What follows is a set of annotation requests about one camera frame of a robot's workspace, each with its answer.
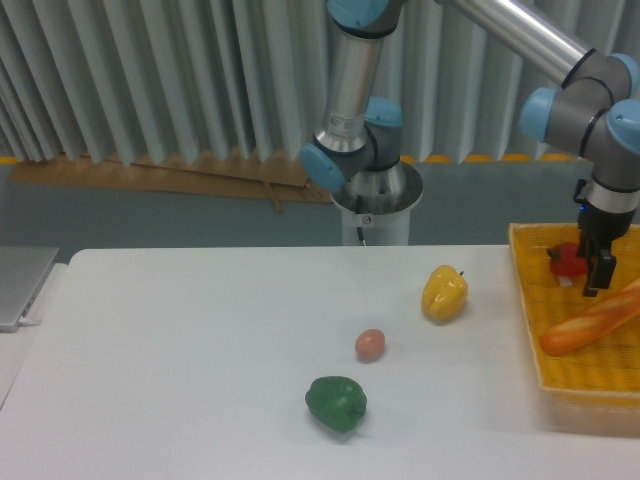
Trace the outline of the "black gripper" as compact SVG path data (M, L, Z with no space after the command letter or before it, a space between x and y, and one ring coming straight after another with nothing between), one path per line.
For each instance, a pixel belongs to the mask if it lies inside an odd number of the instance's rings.
M589 202L580 206L580 231L577 256L587 264L587 280L583 289L586 297L596 297L600 290L608 289L615 271L615 256L605 243L624 236L635 216L635 211L612 213L601 210Z

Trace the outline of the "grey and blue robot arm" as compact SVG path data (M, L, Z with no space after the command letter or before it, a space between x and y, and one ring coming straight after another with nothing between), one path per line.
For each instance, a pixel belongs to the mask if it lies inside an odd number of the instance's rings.
M612 250L639 206L639 67L604 55L517 1L458 1L455 8L554 82L526 100L520 129L537 141L589 160L592 172L573 196L579 205L578 257L584 294L612 281ZM323 118L301 151L310 179L342 215L346 245L404 246L423 182L400 160L401 108L372 86L384 40L397 28L399 1L331 1L340 31Z

